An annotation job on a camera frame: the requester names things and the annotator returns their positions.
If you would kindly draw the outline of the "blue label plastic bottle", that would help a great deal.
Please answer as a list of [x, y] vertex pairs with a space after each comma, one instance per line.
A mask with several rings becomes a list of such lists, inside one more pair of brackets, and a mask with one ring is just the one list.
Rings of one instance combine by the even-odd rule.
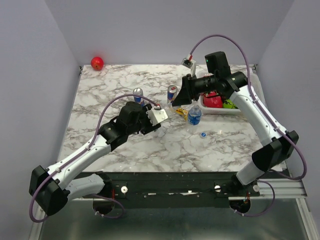
[[201, 121], [202, 111], [200, 106], [195, 104], [188, 111], [187, 115], [187, 132], [190, 134], [194, 134], [197, 130], [197, 127]]

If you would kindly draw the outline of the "blue bottle cap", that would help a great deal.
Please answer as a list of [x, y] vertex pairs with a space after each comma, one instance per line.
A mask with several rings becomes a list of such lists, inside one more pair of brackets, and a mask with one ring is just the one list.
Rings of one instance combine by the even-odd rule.
[[206, 134], [205, 132], [202, 132], [202, 133], [200, 134], [200, 136], [201, 136], [202, 138], [205, 138], [205, 137], [207, 136], [207, 134]]

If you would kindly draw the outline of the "clear plastic bottle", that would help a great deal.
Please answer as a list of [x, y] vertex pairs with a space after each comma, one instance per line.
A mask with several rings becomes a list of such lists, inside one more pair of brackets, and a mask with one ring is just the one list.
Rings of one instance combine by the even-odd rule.
[[172, 108], [172, 106], [169, 104], [169, 105], [165, 105], [163, 107], [163, 109], [165, 110], [167, 116], [168, 116], [168, 119], [165, 120], [163, 122], [163, 124], [167, 127], [175, 124], [177, 121], [178, 121], [178, 117], [179, 115], [176, 114], [175, 110]]

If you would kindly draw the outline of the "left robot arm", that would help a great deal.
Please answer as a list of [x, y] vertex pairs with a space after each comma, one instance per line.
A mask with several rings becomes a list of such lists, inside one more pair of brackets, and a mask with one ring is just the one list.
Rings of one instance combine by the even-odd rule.
[[29, 194], [47, 216], [59, 212], [68, 201], [86, 195], [107, 197], [111, 185], [97, 173], [89, 177], [77, 176], [89, 165], [126, 143], [132, 134], [146, 135], [161, 127], [168, 115], [160, 106], [141, 106], [127, 102], [118, 116], [105, 124], [99, 123], [92, 138], [65, 159], [31, 172]]

